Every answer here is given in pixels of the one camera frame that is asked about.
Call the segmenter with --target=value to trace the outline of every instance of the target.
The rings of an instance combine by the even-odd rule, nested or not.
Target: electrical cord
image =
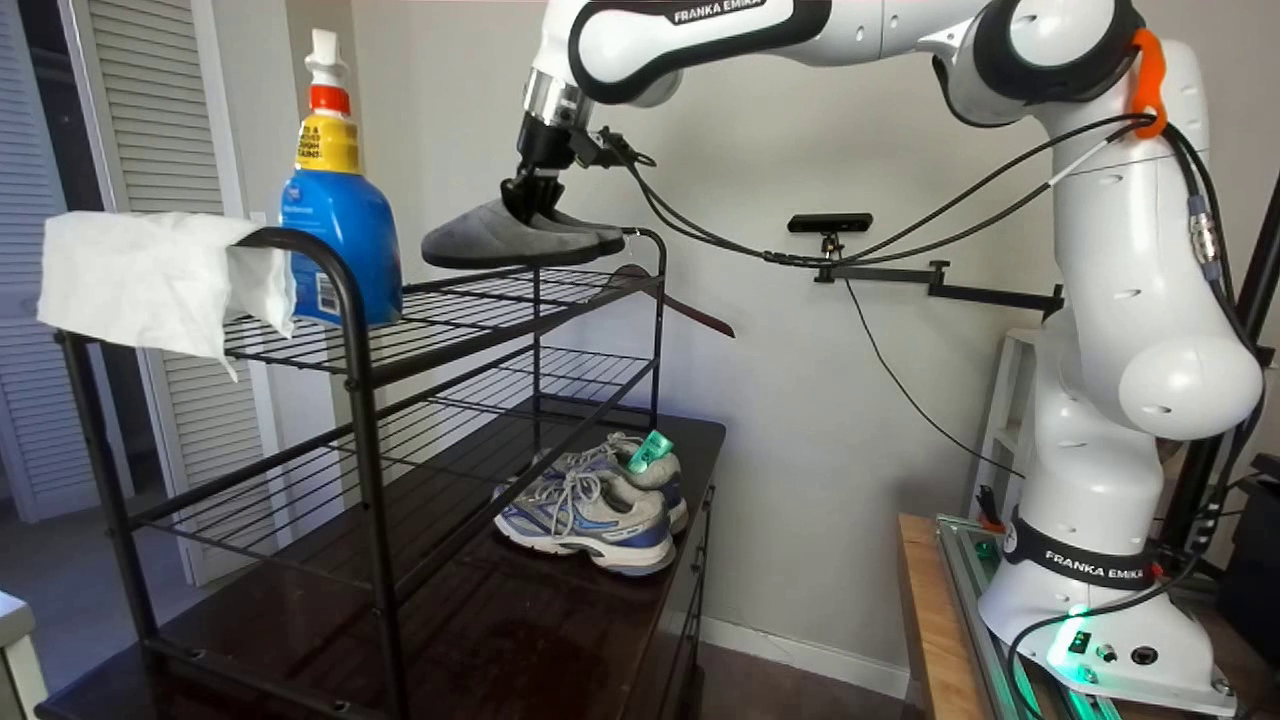
[[[1024,473],[1014,473],[1014,466],[1009,466],[1009,463],[998,463],[998,461],[968,446],[960,436],[951,436],[940,418],[931,418],[931,416],[921,408],[921,400],[906,393],[906,383],[893,372],[893,365],[886,365],[886,356],[885,356],[885,348],[878,348],[878,339],[877,339],[877,332],[872,332],[872,323],[868,323],[868,311],[865,311],[865,304],[860,304],[856,293],[852,293],[852,280],[842,280],[842,293],[847,293],[847,301],[852,301],[852,311],[856,311],[856,318],[860,318],[860,327],[865,327],[865,335],[868,335],[868,345],[872,345],[885,375],[886,375],[886,378],[897,383],[897,393],[913,405],[913,411],[917,411],[931,432],[940,432],[949,442],[955,442],[960,452],[968,452],[970,461],[992,463],[997,473],[1009,473],[1009,474],[1024,481]]]
[[[1019,199],[1012,199],[1009,207],[998,207],[997,215],[989,215],[989,220],[980,220],[980,225],[968,225],[964,233],[951,233],[951,236],[944,236],[944,238],[931,238],[931,244],[921,244],[921,247],[906,247],[906,253],[893,253],[893,255],[877,255],[878,247],[893,247],[893,244],[906,238],[917,228],[925,228],[925,225],[931,225],[936,215],[951,212],[960,199],[968,199],[968,196],[980,190],[984,185],[998,179],[998,177],[1012,172],[1014,165],[1024,165],[1024,160],[1031,160],[1031,155],[1041,155],[1041,152],[1047,152],[1047,146],[1056,146],[1056,144],[1067,144],[1067,138],[1075,138],[1075,135],[1084,135],[1084,132],[1110,126],[1110,123],[1123,123],[1123,126],[1114,126],[1103,144],[1097,144],[1097,146],[1084,152],[1075,165],[1067,165],[1064,172],[1047,177],[1047,179],[1036,185],[1029,196],[1019,196]],[[1064,132],[1064,135],[1050,135],[1050,138],[1019,152],[1014,160],[998,165],[997,172],[989,172],[984,179],[974,179],[968,190],[960,190],[955,199],[949,199],[944,207],[929,212],[925,220],[906,225],[903,233],[893,233],[886,238],[878,238],[878,244],[872,244],[872,247],[865,247],[865,253],[856,253],[856,255],[837,259],[830,269],[842,269],[842,265],[893,265],[893,259],[906,259],[906,255],[925,255],[925,253],[960,244],[960,238],[968,238],[968,236],[974,236],[974,233],[1009,220],[1012,212],[1029,207],[1031,199],[1041,199],[1041,196],[1050,190],[1064,177],[1072,177],[1084,160],[1091,160],[1099,146],[1114,144],[1120,135],[1129,135],[1129,132],[1138,126],[1138,123],[1143,123],[1143,115],[1108,115],[1108,121],[1097,121],[1097,123],[1080,123],[1080,126],[1072,126],[1072,132]]]
[[[1210,220],[1210,228],[1220,236],[1220,253],[1225,253],[1225,265],[1228,265],[1225,207],[1220,207],[1217,179],[1210,179],[1201,146],[1174,123],[1164,126],[1164,138],[1194,167],[1194,179],[1201,179],[1194,186],[1209,199],[1209,220]]]
[[[1201,557],[1193,557],[1170,578],[1150,585],[1150,587],[1143,587],[1138,596],[1129,596],[1129,601],[1114,601],[1114,604],[1097,604],[1097,607],[1086,607],[1086,611],[1043,614],[1043,621],[1019,628],[1019,632],[1009,638],[1009,648],[1003,648],[1003,675],[1009,675],[1009,682],[1012,682],[1012,694],[1014,694],[1019,713],[1029,713],[1029,715],[1041,720],[1041,706],[1029,701],[1024,682],[1014,679],[1014,648],[1019,648],[1031,632],[1050,628],[1050,622],[1067,622],[1067,621],[1084,621],[1084,614],[1114,614],[1114,611],[1129,611],[1129,607],[1137,607],[1137,604],[1149,604],[1149,601],[1170,590],[1174,585],[1185,585],[1185,578],[1193,574],[1194,560],[1201,560]]]
[[[688,238],[698,238],[698,244],[711,244],[711,247],[720,247],[720,253],[735,253],[735,255],[764,259],[764,265],[783,265],[783,269],[847,269],[847,265],[872,265],[877,253],[885,253],[885,247],[917,236],[925,225],[940,220],[944,212],[951,212],[955,204],[964,204],[968,196],[974,196],[974,190],[989,186],[992,179],[998,179],[998,177],[1009,177],[1012,167],[1029,165],[1031,155],[1041,155],[1041,152],[1047,152],[1047,146],[1056,146],[1056,144],[1067,144],[1067,138],[1075,138],[1075,135],[1110,126],[1110,123],[1123,123],[1123,126],[1110,132],[1108,144],[1110,144],[1114,135],[1129,135],[1133,126],[1150,123],[1150,115],[1108,115],[1108,121],[1091,121],[1091,123],[1080,123],[1080,126],[1072,126],[1072,132],[1058,132],[1058,135],[1050,135],[1050,138],[1019,152],[1019,155],[1012,155],[1012,160],[998,165],[997,172],[980,177],[970,186],[964,186],[960,196],[951,196],[951,199],[940,204],[936,212],[921,215],[917,225],[893,233],[886,238],[878,238],[878,244],[872,244],[872,247],[865,247],[860,255],[847,255],[847,259],[794,255],[794,253],[761,253],[761,247],[746,247],[746,244],[740,244],[740,238],[729,238],[729,236],[720,236],[720,233],[688,220],[676,204],[669,204],[669,199],[645,179],[645,172],[634,167],[640,152],[632,152],[622,135],[614,135],[614,132],[604,126],[600,138],[604,138],[607,152],[621,155],[622,172],[634,179],[634,186],[640,186],[645,204],[651,207],[651,215],[654,215],[660,225],[669,225],[670,233],[681,233],[681,236],[688,236]],[[951,236],[944,236],[944,238],[936,238],[936,244],[925,244],[925,247],[917,247],[917,253],[899,253],[899,255],[885,255],[885,259],[877,255],[877,265],[960,244],[960,238],[968,238],[968,236],[974,236],[974,233],[1009,220],[1012,212],[1019,212],[1024,204],[1031,204],[1031,199],[1043,196],[1047,186],[1041,185],[1036,190],[1019,196],[1012,207],[1003,207],[1003,212],[997,212],[997,215],[989,215],[989,220],[980,220],[980,225],[970,225],[970,228],[964,228],[964,233],[951,233]]]
[[[1228,461],[1225,461],[1210,493],[1203,497],[1203,504],[1201,504],[1201,512],[1194,512],[1194,515],[1201,515],[1194,524],[1203,524],[1203,515],[1220,521],[1220,515],[1225,515],[1225,512],[1220,512],[1225,501],[1228,501],[1234,488],[1242,488],[1242,482],[1254,481],[1254,474],[1231,481],[1234,461],[1241,461],[1246,436],[1250,436],[1250,418],[1234,425],[1234,432],[1231,432],[1231,452],[1228,452]],[[1210,535],[1203,535],[1203,538],[1193,543],[1185,569],[1179,569],[1170,578],[1150,585],[1150,587],[1143,587],[1138,596],[1129,596],[1129,601],[1114,601],[1114,604],[1099,604],[1099,607],[1084,607],[1084,611],[1043,614],[1043,621],[1019,628],[1019,632],[1003,645],[1003,675],[1009,675],[1009,682],[1012,682],[1012,694],[1014,694],[1019,713],[1029,713],[1031,720],[1041,720],[1036,704],[1024,694],[1024,687],[1019,687],[1019,679],[1014,679],[1014,648],[1019,648],[1031,632],[1050,628],[1050,622],[1064,622],[1064,621],[1129,611],[1129,607],[1137,607],[1137,604],[1149,604],[1149,601],[1170,590],[1174,585],[1185,585],[1186,574],[1194,574],[1194,569],[1201,569],[1201,560],[1203,560],[1203,550],[1209,550],[1209,538],[1210,538]]]

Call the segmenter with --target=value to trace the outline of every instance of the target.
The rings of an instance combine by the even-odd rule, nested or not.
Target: floor
[[[906,704],[756,655],[698,648],[703,720],[917,720]]]
[[[179,557],[168,535],[138,531],[138,557],[157,596],[157,614],[168,621],[200,601],[200,590],[184,585]],[[33,638],[48,687],[71,682],[133,638],[100,512],[21,524],[4,504],[0,590],[33,604]]]

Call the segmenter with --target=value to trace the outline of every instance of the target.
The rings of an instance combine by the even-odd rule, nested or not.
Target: baseboard
[[[842,648],[826,648],[826,645],[798,645],[798,638],[783,638],[783,636],[769,636],[756,628],[740,628],[740,622],[722,622],[703,614],[698,622],[703,645],[729,648],[729,650],[743,650],[743,655],[761,655],[773,662],[788,662],[813,675],[826,675],[839,682],[856,682],[878,694],[906,694],[913,670],[899,662],[878,662]]]

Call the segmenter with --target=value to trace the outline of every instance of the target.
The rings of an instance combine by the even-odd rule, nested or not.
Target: detergent bottle
[[[337,32],[312,29],[312,93],[297,135],[297,172],[278,190],[278,225],[322,238],[353,273],[366,327],[399,317],[394,220],[358,177],[353,96],[340,85]],[[328,273],[292,253],[297,317],[340,318]]]

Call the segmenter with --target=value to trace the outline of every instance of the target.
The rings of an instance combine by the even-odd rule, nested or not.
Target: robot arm
[[[691,65],[931,51],[949,106],[992,126],[1029,102],[1099,96],[1129,66],[1137,29],[1129,0],[553,0],[524,93],[518,172],[566,167],[593,102],[660,102]]]
[[[776,51],[865,65],[931,51],[964,123],[1036,115],[1047,132],[1129,112],[1133,0],[547,0],[504,185],[514,220],[555,215],[593,102],[660,102],[691,65]],[[1209,144],[1194,54],[1166,46],[1166,115]],[[1067,287],[1036,352],[1024,497],[984,622],[1012,638],[1043,614],[1133,601],[1164,488],[1150,436],[1201,441],[1258,400],[1258,368],[1225,318],[1186,244],[1186,185],[1166,144],[1058,144],[1056,259]],[[1228,713],[1203,632],[1164,596],[1024,655],[1072,687]]]

